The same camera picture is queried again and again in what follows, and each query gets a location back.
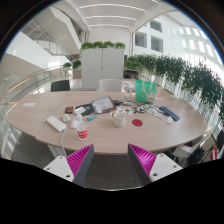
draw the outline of mug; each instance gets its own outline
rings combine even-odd
[[[117,127],[122,127],[125,125],[126,114],[122,112],[112,113],[114,125]]]

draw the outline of potted plant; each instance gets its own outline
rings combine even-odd
[[[114,47],[114,43],[112,43],[111,41],[107,41],[103,43],[103,48],[113,48]]]
[[[102,41],[96,41],[93,43],[93,48],[103,48],[103,42]]]
[[[91,42],[85,42],[81,46],[81,50],[93,48],[93,44]]]
[[[80,67],[81,67],[81,61],[80,60],[77,60],[73,63],[73,66],[72,66],[73,69],[79,69]]]
[[[65,72],[65,76],[67,75],[68,70],[71,68],[72,64],[70,62],[66,62],[63,64],[63,71]]]
[[[121,42],[117,42],[117,43],[115,43],[115,47],[117,48],[117,49],[125,49],[125,44],[123,44],[123,43],[121,43]]]

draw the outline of red circle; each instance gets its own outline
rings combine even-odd
[[[139,126],[143,125],[143,122],[141,120],[139,120],[139,119],[134,119],[132,121],[132,124],[139,127]]]

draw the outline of plastic bag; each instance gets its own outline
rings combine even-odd
[[[143,80],[135,80],[135,99],[138,102],[154,103],[156,95],[156,83],[144,82]]]

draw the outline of paper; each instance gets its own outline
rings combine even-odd
[[[126,114],[127,116],[133,116],[133,113],[130,107],[117,107],[116,110],[110,112],[110,116],[112,116],[113,112],[116,112],[116,113],[121,112]]]
[[[37,103],[24,103],[23,107],[34,107]]]
[[[97,98],[92,101],[92,105],[95,110],[95,113],[105,113],[116,109],[110,96]]]
[[[83,113],[85,111],[86,111],[86,109],[84,107],[80,107],[80,108],[78,108],[78,109],[75,110],[75,113],[76,114],[81,114],[81,113]]]

